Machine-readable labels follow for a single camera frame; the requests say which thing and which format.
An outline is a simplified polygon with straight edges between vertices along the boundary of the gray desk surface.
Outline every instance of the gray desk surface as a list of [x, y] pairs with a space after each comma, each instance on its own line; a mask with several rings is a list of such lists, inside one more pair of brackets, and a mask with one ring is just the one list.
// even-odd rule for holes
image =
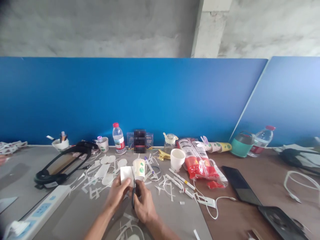
[[[149, 154], [150, 153], [141, 154], [140, 158], [144, 158], [144, 156], [149, 157]], [[56, 150], [51, 146], [28, 147], [15, 153], [5, 165], [0, 167], [0, 197], [19, 197], [0, 215], [2, 228], [5, 224], [8, 224], [13, 220], [19, 220], [48, 193], [45, 189], [38, 190], [34, 188], [35, 183], [33, 177], [56, 155]], [[110, 148], [107, 155], [114, 155], [114, 148]], [[125, 155], [121, 156], [120, 159], [127, 159], [129, 166], [132, 165], [132, 161], [137, 157], [137, 154], [127, 152]], [[169, 161], [161, 162], [158, 160], [158, 163], [160, 164], [163, 174], [168, 173], [172, 175], [168, 170], [170, 167]], [[76, 171], [76, 173], [68, 179], [66, 184], [73, 182], [73, 180], [79, 177], [82, 172], [82, 170]], [[185, 179], [188, 179], [187, 173], [183, 169], [179, 174]], [[161, 191], [159, 195], [159, 191], [155, 188], [155, 185], [158, 186], [158, 183], [152, 182], [147, 185], [147, 188], [150, 189], [152, 193], [157, 213], [181, 239], [195, 239], [193, 233], [194, 229], [197, 230], [200, 239], [212, 239], [200, 207], [194, 199], [191, 199], [186, 194], [180, 194], [179, 188], [174, 186], [172, 194], [176, 197], [174, 197], [173, 202], [171, 202], [171, 197], [164, 191]], [[70, 198], [67, 197], [62, 202], [34, 239], [83, 239], [86, 232], [101, 212], [108, 192], [109, 188], [103, 190], [97, 200], [90, 200], [89, 194], [85, 194], [80, 187], [77, 188], [71, 193]], [[180, 201], [184, 201], [185, 205], [180, 205]], [[119, 235], [120, 222], [121, 225], [124, 225], [129, 221], [129, 219], [123, 216], [124, 212], [136, 217], [128, 198], [126, 198], [120, 210], [110, 221], [104, 239], [116, 239]], [[138, 223], [138, 225], [144, 232], [145, 240], [152, 239], [145, 226], [141, 223]], [[133, 228], [133, 232], [142, 239], [138, 229]], [[128, 230], [127, 233], [128, 236], [132, 234], [131, 230]]]

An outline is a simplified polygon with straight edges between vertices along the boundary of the black headset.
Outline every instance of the black headset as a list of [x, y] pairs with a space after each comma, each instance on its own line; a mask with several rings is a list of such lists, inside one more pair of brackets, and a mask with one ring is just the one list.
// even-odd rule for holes
[[[299, 159], [297, 159], [297, 156], [301, 156], [304, 158], [304, 156], [300, 155], [300, 153], [310, 153], [310, 154], [318, 154], [320, 155], [319, 152], [309, 152], [309, 151], [300, 151], [300, 150], [296, 150], [296, 149], [292, 149], [292, 148], [288, 148], [283, 150], [281, 153], [279, 153], [280, 158], [288, 165], [292, 166], [292, 167], [297, 167], [297, 168], [301, 168], [303, 170], [309, 171], [313, 174], [317, 174], [320, 175], [319, 172], [314, 171], [310, 168], [307, 168], [305, 166], [302, 165], [302, 163], [299, 161]], [[309, 159], [305, 158], [307, 161], [311, 162], [314, 165], [317, 165], [320, 167], [320, 165], [313, 163], [312, 161], [310, 161]]]
[[[63, 151], [58, 156], [56, 156], [51, 162], [49, 162], [48, 165], [44, 167], [44, 169], [42, 169], [40, 172], [36, 174], [36, 176], [34, 177], [34, 181], [37, 183], [37, 185], [35, 187], [38, 189], [42, 189], [47, 184], [51, 184], [50, 186], [54, 187], [64, 183], [70, 177], [71, 174], [73, 174], [77, 169], [79, 169], [82, 166], [82, 164], [84, 164], [90, 158], [91, 150], [97, 149], [97, 148], [98, 146], [95, 143], [82, 141], [82, 142], [78, 142], [77, 145]], [[76, 157], [72, 162], [67, 164], [58, 173], [54, 175], [50, 175], [47, 168], [52, 163], [54, 163], [58, 158], [60, 158], [62, 155], [65, 155], [67, 153], [72, 153], [72, 152], [80, 153], [80, 155]], [[74, 170], [72, 170], [69, 174], [62, 173], [64, 170], [70, 167], [75, 161], [77, 161], [84, 154], [87, 154], [86, 159], [83, 160]]]

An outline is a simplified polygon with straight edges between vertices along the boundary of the power strip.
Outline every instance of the power strip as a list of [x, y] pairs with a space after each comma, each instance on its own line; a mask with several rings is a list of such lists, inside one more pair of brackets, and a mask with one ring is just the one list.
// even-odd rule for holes
[[49, 196], [37, 207], [24, 222], [30, 222], [29, 226], [19, 236], [9, 236], [8, 240], [31, 240], [59, 207], [70, 192], [69, 186], [59, 185]]

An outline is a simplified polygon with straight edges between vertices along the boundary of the wooden desk surface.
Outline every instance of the wooden desk surface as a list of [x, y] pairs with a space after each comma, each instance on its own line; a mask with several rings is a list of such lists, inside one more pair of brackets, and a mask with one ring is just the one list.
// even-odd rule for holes
[[[319, 239], [319, 192], [289, 180], [288, 188], [301, 200], [302, 204], [293, 200], [284, 189], [283, 182], [289, 170], [299, 170], [283, 164], [272, 149], [266, 149], [258, 158], [240, 159], [232, 156], [229, 152], [212, 153], [208, 156], [216, 162], [220, 169], [223, 165], [237, 168], [262, 205], [281, 208], [289, 217], [298, 220], [312, 232], [305, 230], [310, 239]], [[311, 177], [320, 183], [319, 177]], [[309, 186], [312, 185], [299, 175], [294, 178]], [[210, 190], [206, 185], [207, 182], [202, 179], [196, 182], [196, 187], [206, 197], [216, 199], [220, 196], [229, 196], [237, 199], [230, 185], [225, 189]], [[253, 228], [258, 231], [263, 240], [281, 239], [255, 206], [240, 201], [220, 199], [217, 220], [210, 217], [205, 205], [201, 204], [200, 208], [213, 239], [248, 239], [247, 231]], [[215, 217], [216, 210], [212, 208], [209, 210], [211, 215]]]

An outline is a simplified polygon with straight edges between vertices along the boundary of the hand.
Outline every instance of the hand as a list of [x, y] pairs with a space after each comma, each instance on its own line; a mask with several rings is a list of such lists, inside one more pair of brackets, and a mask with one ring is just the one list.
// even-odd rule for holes
[[120, 174], [116, 177], [109, 191], [106, 200], [105, 210], [110, 209], [112, 213], [115, 213], [119, 209], [119, 206], [122, 203], [124, 196], [130, 188], [130, 182], [131, 179], [128, 178], [121, 184]]
[[146, 188], [144, 182], [136, 180], [136, 184], [141, 191], [141, 201], [139, 201], [136, 194], [134, 194], [134, 210], [144, 224], [150, 223], [158, 218], [156, 209], [153, 204], [151, 192]]

